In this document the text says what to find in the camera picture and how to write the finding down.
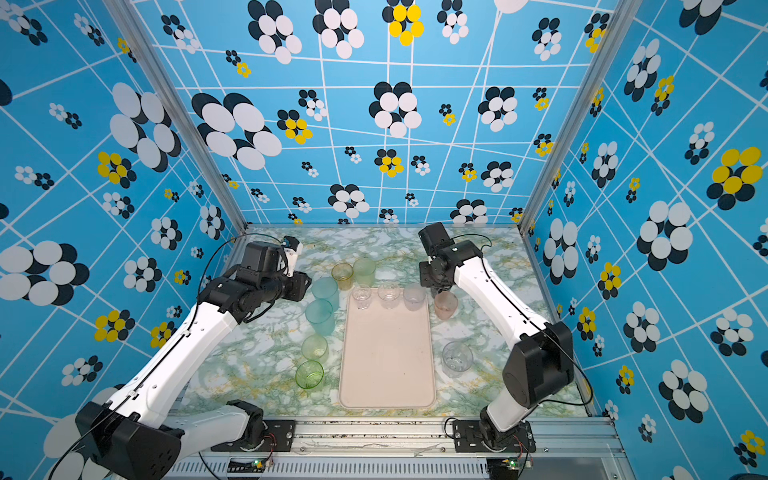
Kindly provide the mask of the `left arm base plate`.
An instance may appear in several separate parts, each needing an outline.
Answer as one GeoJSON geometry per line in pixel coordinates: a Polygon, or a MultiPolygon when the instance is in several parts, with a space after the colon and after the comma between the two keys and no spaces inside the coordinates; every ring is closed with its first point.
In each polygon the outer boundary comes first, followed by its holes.
{"type": "Polygon", "coordinates": [[[267,419],[264,421],[263,437],[259,442],[239,439],[224,442],[210,448],[214,452],[260,452],[287,453],[290,452],[295,437],[297,422],[295,420],[267,419]]]}

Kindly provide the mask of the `large clear plastic cup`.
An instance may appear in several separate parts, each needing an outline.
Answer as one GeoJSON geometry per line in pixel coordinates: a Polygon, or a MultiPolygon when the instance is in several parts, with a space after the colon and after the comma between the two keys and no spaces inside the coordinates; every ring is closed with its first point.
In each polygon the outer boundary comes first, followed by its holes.
{"type": "Polygon", "coordinates": [[[473,363],[473,352],[465,342],[451,341],[443,347],[441,368],[446,376],[460,377],[472,368],[473,363]]]}

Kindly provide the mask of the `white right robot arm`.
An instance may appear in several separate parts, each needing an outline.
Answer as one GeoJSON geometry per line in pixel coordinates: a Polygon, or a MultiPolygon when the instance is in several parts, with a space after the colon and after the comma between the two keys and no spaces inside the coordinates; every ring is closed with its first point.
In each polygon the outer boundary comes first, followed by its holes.
{"type": "Polygon", "coordinates": [[[451,238],[441,223],[418,232],[428,257],[419,263],[420,283],[438,294],[456,286],[492,320],[510,348],[504,386],[481,410],[485,444],[501,450],[535,408],[575,377],[573,338],[563,323],[551,323],[525,304],[495,273],[471,241],[451,238]]]}

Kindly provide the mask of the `clear textured plastic cup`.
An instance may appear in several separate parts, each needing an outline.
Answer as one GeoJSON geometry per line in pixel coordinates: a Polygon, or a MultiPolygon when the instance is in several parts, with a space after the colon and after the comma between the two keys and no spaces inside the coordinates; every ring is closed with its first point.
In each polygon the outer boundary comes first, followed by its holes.
{"type": "Polygon", "coordinates": [[[413,283],[403,289],[403,303],[409,311],[418,311],[426,302],[426,290],[413,283]]]}

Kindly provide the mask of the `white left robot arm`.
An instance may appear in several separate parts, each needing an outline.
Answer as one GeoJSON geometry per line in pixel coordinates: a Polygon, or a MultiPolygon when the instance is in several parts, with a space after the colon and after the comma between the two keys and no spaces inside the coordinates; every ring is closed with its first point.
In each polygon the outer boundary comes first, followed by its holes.
{"type": "Polygon", "coordinates": [[[301,242],[249,243],[240,263],[211,280],[187,318],[140,372],[109,399],[76,415],[73,447],[85,459],[124,479],[161,479],[178,460],[224,443],[274,452],[278,441],[261,408],[243,400],[187,420],[170,410],[214,348],[243,323],[280,299],[302,300],[311,278],[297,270],[301,242]]]}

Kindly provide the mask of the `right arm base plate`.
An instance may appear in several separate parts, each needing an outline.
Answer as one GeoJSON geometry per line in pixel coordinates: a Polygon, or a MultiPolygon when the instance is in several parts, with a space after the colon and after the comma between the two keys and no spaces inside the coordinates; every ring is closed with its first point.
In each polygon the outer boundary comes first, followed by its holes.
{"type": "Polygon", "coordinates": [[[501,434],[500,440],[491,444],[484,437],[480,420],[452,420],[447,424],[447,433],[452,438],[457,453],[511,453],[513,455],[534,453],[536,443],[531,425],[523,421],[515,428],[501,434]]]}

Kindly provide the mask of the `small clear faceted glass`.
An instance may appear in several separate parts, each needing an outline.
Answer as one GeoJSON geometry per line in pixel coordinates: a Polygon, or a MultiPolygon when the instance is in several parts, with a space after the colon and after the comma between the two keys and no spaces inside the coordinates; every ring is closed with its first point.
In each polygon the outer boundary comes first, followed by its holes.
{"type": "Polygon", "coordinates": [[[385,309],[394,309],[400,301],[401,288],[395,283],[382,283],[377,287],[380,305],[385,309]]]}

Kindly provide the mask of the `pink textured plastic cup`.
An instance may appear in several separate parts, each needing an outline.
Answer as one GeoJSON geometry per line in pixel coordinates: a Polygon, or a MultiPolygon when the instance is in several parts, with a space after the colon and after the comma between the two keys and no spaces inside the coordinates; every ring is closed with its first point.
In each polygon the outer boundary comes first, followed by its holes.
{"type": "Polygon", "coordinates": [[[457,296],[450,291],[442,291],[433,299],[434,311],[440,320],[450,319],[458,309],[458,305],[457,296]]]}

